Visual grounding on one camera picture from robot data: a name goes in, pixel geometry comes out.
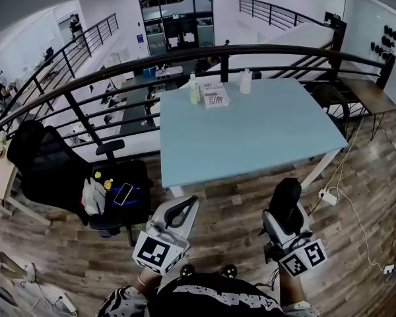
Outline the flag print book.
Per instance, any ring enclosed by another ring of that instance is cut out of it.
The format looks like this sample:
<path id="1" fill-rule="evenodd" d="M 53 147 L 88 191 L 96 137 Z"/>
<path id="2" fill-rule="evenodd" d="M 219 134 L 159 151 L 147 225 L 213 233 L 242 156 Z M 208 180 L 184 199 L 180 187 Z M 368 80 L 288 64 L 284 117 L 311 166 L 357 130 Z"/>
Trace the flag print book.
<path id="1" fill-rule="evenodd" d="M 224 83 L 205 83 L 200 86 L 200 91 L 206 109 L 230 105 L 230 98 Z"/>

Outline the person's dotted sleeve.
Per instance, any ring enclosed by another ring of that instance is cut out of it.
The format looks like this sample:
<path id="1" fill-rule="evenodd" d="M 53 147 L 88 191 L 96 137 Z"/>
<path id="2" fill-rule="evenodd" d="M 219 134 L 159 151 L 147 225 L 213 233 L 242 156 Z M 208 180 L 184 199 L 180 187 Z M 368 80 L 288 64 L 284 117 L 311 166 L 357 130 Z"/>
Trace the person's dotted sleeve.
<path id="1" fill-rule="evenodd" d="M 310 303 L 301 300 L 287 306 L 282 306 L 282 311 L 286 317 L 320 317 L 320 312 Z"/>
<path id="2" fill-rule="evenodd" d="M 122 287 L 104 301 L 96 317 L 150 317 L 148 302 L 134 287 Z"/>

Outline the black object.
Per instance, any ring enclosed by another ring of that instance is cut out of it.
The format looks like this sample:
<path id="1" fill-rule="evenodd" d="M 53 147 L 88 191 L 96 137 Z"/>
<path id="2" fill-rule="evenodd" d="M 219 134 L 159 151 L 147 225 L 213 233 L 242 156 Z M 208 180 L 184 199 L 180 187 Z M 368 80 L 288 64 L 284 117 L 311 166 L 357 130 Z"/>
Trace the black object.
<path id="1" fill-rule="evenodd" d="M 298 208 L 302 187 L 297 178 L 285 178 L 275 188 L 269 204 L 269 212 L 286 235 L 298 236 L 304 218 Z"/>

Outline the black-framed glass partition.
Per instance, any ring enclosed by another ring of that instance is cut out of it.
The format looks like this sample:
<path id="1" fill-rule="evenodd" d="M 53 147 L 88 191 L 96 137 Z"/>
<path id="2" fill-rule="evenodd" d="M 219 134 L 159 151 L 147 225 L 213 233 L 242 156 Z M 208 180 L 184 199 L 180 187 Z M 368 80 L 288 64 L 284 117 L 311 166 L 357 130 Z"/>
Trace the black-framed glass partition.
<path id="1" fill-rule="evenodd" d="M 151 55 L 215 44 L 213 0 L 139 0 Z"/>

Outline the person's right shoe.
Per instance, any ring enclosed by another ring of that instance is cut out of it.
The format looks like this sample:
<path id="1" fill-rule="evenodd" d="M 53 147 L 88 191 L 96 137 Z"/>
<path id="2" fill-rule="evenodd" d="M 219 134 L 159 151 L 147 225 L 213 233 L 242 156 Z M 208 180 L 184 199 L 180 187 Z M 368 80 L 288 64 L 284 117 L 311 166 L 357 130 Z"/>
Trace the person's right shoe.
<path id="1" fill-rule="evenodd" d="M 228 264 L 220 270 L 220 275 L 230 279 L 236 278 L 237 274 L 238 274 L 238 270 L 234 264 Z"/>

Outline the wooden side table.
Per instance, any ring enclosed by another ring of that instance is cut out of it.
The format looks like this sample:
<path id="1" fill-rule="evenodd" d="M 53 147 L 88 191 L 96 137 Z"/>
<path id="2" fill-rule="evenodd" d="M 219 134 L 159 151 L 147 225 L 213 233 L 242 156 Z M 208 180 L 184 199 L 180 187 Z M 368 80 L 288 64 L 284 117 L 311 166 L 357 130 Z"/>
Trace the wooden side table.
<path id="1" fill-rule="evenodd" d="M 371 141 L 376 136 L 386 113 L 396 111 L 396 104 L 374 82 L 370 75 L 350 61 L 341 63 L 338 80 L 344 84 L 346 89 L 354 96 L 357 103 L 361 104 L 360 118 L 372 117 Z"/>

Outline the group of black wall-hung devices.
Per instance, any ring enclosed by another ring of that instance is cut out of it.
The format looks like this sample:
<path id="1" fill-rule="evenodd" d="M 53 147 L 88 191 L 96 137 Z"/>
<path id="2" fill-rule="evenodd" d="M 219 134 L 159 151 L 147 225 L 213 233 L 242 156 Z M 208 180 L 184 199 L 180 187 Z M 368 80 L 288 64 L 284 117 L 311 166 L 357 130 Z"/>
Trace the group of black wall-hung devices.
<path id="1" fill-rule="evenodd" d="M 386 63 L 392 56 L 396 58 L 396 29 L 384 25 L 379 42 L 371 42 L 370 49 L 380 63 Z"/>

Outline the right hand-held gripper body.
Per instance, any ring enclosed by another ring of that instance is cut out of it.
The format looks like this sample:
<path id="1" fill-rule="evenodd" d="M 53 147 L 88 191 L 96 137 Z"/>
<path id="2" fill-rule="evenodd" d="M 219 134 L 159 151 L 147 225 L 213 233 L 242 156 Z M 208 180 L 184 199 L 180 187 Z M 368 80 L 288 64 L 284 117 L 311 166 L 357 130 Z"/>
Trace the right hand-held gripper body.
<path id="1" fill-rule="evenodd" d="M 277 262 L 280 268 L 292 277 L 299 277 L 327 261 L 327 254 L 320 238 L 309 239 L 292 251 L 286 251 L 270 242 L 264 246 L 263 251 L 267 263 Z"/>

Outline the pale green drink bottle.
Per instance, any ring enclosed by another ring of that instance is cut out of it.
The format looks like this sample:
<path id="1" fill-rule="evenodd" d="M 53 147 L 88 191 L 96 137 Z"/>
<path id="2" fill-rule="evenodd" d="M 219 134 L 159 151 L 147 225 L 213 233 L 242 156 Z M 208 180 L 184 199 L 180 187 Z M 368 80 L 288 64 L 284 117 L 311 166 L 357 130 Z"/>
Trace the pale green drink bottle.
<path id="1" fill-rule="evenodd" d="M 199 104 L 201 102 L 201 92 L 199 85 L 197 83 L 197 78 L 195 73 L 191 73 L 189 76 L 189 97 L 192 104 Z"/>

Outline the black balcony railing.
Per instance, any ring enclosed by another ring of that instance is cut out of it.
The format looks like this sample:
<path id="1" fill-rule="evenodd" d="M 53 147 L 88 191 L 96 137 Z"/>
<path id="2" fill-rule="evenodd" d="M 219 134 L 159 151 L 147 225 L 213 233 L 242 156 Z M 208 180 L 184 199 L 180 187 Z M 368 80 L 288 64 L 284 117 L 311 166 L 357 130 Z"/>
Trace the black balcony railing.
<path id="1" fill-rule="evenodd" d="M 338 29 L 336 24 L 331 26 L 302 13 L 260 0 L 239 0 L 239 11 L 281 30 L 288 30 L 304 23 L 316 24 L 334 31 Z"/>
<path id="2" fill-rule="evenodd" d="M 116 14 L 112 14 L 90 28 L 82 30 L 80 44 L 77 44 L 73 38 L 58 49 L 47 44 L 41 59 L 21 77 L 8 82 L 3 73 L 5 84 L 14 83 L 15 88 L 11 91 L 12 100 L 0 112 L 0 120 L 38 97 L 75 80 L 76 73 L 84 63 L 118 30 Z"/>

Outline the black metal railing wooden handrail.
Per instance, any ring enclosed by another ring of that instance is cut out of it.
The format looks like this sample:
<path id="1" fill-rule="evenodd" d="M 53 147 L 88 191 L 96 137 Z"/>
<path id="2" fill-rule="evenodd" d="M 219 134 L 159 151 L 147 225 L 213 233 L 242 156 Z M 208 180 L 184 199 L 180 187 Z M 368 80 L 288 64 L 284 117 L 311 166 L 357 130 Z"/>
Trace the black metal railing wooden handrail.
<path id="1" fill-rule="evenodd" d="M 220 69 L 216 71 L 205 71 L 198 73 L 198 77 L 210 77 L 218 76 L 221 82 L 228 82 L 228 76 L 233 73 L 239 73 L 242 71 L 241 68 L 231 68 L 228 60 L 230 57 L 235 55 L 300 55 L 301 59 L 291 65 L 273 66 L 273 65 L 258 65 L 256 67 L 250 67 L 251 72 L 264 72 L 264 71 L 275 71 L 275 78 L 279 78 L 282 74 L 289 71 L 303 71 L 309 73 L 310 71 L 321 71 L 330 74 L 330 79 L 335 81 L 338 73 L 343 72 L 341 64 L 344 61 L 361 63 L 371 67 L 377 67 L 380 72 L 374 73 L 376 77 L 377 85 L 379 88 L 384 88 L 391 76 L 396 57 L 393 54 L 388 55 L 385 63 L 378 63 L 372 60 L 357 57 L 347 53 L 341 53 L 334 50 L 330 50 L 328 47 L 324 48 L 309 48 L 304 46 L 287 46 L 287 45 L 234 45 L 234 46 L 213 46 L 203 49 L 195 48 L 190 50 L 184 50 L 180 52 L 167 53 L 164 55 L 157 55 L 152 57 L 146 57 L 144 59 L 136 59 L 127 63 L 120 63 L 118 65 L 111 66 L 109 68 L 101 69 L 97 72 L 91 73 L 84 77 L 75 79 L 68 82 L 66 85 L 59 87 L 36 100 L 28 103 L 25 106 L 21 106 L 17 111 L 11 113 L 9 109 L 6 109 L 2 115 L 0 115 L 0 130 L 4 129 L 6 136 L 11 138 L 15 133 L 10 129 L 11 125 L 17 118 L 26 118 L 28 113 L 35 108 L 41 108 L 43 104 L 64 96 L 68 101 L 68 106 L 61 109 L 61 112 L 65 113 L 72 111 L 75 114 L 75 119 L 63 123 L 64 126 L 72 125 L 75 123 L 82 123 L 84 126 L 84 132 L 91 136 L 91 141 L 86 142 L 85 145 L 95 144 L 101 146 L 104 143 L 111 141 L 120 141 L 125 138 L 124 134 L 115 134 L 103 139 L 99 138 L 98 131 L 109 129 L 117 125 L 122 125 L 123 122 L 109 123 L 101 126 L 92 127 L 90 120 L 98 116 L 104 116 L 109 113 L 113 113 L 113 108 L 109 110 L 102 110 L 99 112 L 91 113 L 86 115 L 81 107 L 86 104 L 90 104 L 94 101 L 101 100 L 103 98 L 109 98 L 111 96 L 119 95 L 123 92 L 129 92 L 140 88 L 154 86 L 154 81 L 149 83 L 143 83 L 139 85 L 133 85 L 130 87 L 121 88 L 112 92 L 102 93 L 97 96 L 91 96 L 85 100 L 76 101 L 72 95 L 73 91 L 79 90 L 83 87 L 89 87 L 94 83 L 109 80 L 112 77 L 122 75 L 124 73 L 135 72 L 139 69 L 150 68 L 156 65 L 173 63 L 178 61 L 185 61 L 187 59 L 201 59 L 205 57 L 216 56 L 220 58 Z"/>

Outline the person's dotted right sleeve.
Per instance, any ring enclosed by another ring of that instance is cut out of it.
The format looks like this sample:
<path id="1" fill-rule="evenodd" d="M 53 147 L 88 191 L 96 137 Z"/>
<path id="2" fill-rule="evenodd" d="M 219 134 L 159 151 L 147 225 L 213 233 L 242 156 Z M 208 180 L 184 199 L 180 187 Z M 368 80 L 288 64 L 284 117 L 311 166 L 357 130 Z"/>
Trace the person's dotted right sleeve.
<path id="1" fill-rule="evenodd" d="M 282 306 L 282 311 L 286 317 L 320 317 L 320 312 L 310 303 L 301 300 L 287 306 Z"/>

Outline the black smartphone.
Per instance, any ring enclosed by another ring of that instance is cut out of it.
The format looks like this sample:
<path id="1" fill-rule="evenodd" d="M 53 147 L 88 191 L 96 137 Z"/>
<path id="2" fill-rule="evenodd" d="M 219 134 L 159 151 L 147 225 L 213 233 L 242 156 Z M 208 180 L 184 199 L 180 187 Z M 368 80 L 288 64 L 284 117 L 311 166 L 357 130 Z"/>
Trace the black smartphone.
<path id="1" fill-rule="evenodd" d="M 117 205 L 123 205 L 126 199 L 129 197 L 132 189 L 133 186 L 131 184 L 124 183 L 124 185 L 120 187 L 117 195 L 114 197 L 114 203 L 116 203 Z"/>

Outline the black round chair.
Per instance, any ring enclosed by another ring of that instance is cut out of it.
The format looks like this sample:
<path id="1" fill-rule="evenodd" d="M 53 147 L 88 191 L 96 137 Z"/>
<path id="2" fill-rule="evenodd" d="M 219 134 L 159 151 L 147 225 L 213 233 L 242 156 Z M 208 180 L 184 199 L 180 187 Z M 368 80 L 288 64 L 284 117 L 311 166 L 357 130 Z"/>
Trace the black round chair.
<path id="1" fill-rule="evenodd" d="M 350 109 L 346 98 L 333 86 L 330 85 L 317 85 L 313 92 L 312 97 L 324 109 L 329 119 L 335 124 L 337 129 L 341 132 L 343 137 L 347 136 L 348 120 L 350 117 Z M 342 113 L 338 116 L 330 114 L 330 107 L 337 105 L 337 110 L 341 109 Z"/>

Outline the black mesh office chair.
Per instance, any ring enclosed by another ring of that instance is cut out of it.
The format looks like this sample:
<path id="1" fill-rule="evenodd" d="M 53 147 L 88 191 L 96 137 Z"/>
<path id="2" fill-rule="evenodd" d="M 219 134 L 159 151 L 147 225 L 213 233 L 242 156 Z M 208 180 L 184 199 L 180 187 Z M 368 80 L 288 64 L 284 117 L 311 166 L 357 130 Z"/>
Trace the black mesh office chair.
<path id="1" fill-rule="evenodd" d="M 151 212 L 152 182 L 147 166 L 141 160 L 118 162 L 109 158 L 99 164 L 87 162 L 65 142 L 56 128 L 29 120 L 14 134 L 7 158 L 22 175 L 23 195 L 30 201 L 74 213 L 83 225 L 97 230 L 103 237 L 128 231 L 133 225 L 148 221 Z M 94 177 L 95 172 L 101 178 Z M 102 184 L 112 178 L 112 188 L 106 191 L 103 215 L 90 216 L 82 205 L 84 181 L 94 178 Z M 131 184 L 133 189 L 123 205 L 114 203 L 120 187 Z"/>

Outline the person's right forearm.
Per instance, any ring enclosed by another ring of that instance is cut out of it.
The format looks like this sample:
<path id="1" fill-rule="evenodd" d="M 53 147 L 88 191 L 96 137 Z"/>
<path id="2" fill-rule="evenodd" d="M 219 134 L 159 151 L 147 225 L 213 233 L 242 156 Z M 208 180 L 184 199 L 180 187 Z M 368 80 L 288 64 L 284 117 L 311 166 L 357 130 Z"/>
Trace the person's right forearm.
<path id="1" fill-rule="evenodd" d="M 301 280 L 299 277 L 291 276 L 282 266 L 279 267 L 280 279 L 280 305 L 290 306 L 302 301 L 306 301 Z"/>

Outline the white water bottle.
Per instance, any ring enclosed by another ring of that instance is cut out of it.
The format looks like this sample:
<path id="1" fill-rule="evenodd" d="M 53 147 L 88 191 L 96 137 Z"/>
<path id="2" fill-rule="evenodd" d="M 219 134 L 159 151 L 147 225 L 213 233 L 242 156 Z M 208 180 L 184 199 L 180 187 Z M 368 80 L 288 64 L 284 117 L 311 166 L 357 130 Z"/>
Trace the white water bottle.
<path id="1" fill-rule="evenodd" d="M 251 92 L 252 72 L 246 68 L 240 73 L 240 92 L 249 94 Z"/>

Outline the person's black printed top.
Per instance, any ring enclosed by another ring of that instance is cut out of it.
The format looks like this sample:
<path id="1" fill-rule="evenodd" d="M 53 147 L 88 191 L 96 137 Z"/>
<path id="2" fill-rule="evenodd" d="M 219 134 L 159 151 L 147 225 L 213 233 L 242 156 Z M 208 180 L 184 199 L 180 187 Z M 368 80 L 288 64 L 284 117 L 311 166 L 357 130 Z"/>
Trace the person's black printed top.
<path id="1" fill-rule="evenodd" d="M 279 303 L 254 285 L 221 275 L 179 277 L 148 302 L 150 317 L 286 317 Z"/>

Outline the white bag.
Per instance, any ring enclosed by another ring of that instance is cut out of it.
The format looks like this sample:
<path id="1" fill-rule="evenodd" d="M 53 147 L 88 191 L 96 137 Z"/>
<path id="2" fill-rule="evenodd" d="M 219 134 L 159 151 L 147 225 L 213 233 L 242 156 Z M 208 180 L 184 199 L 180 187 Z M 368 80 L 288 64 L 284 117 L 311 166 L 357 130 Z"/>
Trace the white bag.
<path id="1" fill-rule="evenodd" d="M 106 204 L 106 190 L 102 184 L 90 177 L 84 181 L 82 205 L 90 216 L 103 215 Z"/>

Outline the person's dotted left sleeve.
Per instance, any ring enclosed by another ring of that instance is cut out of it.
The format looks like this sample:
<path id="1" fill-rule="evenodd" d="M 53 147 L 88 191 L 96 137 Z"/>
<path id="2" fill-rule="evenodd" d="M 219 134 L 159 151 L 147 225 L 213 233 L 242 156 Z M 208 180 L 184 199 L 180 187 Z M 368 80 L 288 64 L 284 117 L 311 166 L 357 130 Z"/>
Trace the person's dotted left sleeve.
<path id="1" fill-rule="evenodd" d="M 104 301 L 96 317 L 150 317 L 148 302 L 134 287 L 122 287 Z"/>

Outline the person's left forearm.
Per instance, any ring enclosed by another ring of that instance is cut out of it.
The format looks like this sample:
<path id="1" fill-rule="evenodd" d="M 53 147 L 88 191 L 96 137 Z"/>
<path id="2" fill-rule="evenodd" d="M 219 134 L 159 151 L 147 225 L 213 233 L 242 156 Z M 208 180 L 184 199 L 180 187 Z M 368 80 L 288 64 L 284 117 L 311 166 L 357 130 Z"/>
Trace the person's left forearm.
<path id="1" fill-rule="evenodd" d="M 137 274 L 137 277 L 133 280 L 131 286 L 150 300 L 157 294 L 161 285 L 161 280 L 161 275 L 144 268 Z"/>

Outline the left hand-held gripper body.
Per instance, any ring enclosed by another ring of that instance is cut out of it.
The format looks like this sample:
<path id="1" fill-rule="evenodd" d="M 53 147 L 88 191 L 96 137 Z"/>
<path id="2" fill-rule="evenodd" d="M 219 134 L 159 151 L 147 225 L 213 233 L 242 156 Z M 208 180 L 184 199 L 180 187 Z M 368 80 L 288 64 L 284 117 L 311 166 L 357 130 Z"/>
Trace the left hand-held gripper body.
<path id="1" fill-rule="evenodd" d="M 153 221 L 141 231 L 133 252 L 134 261 L 156 274 L 166 275 L 184 256 L 190 243 Z"/>

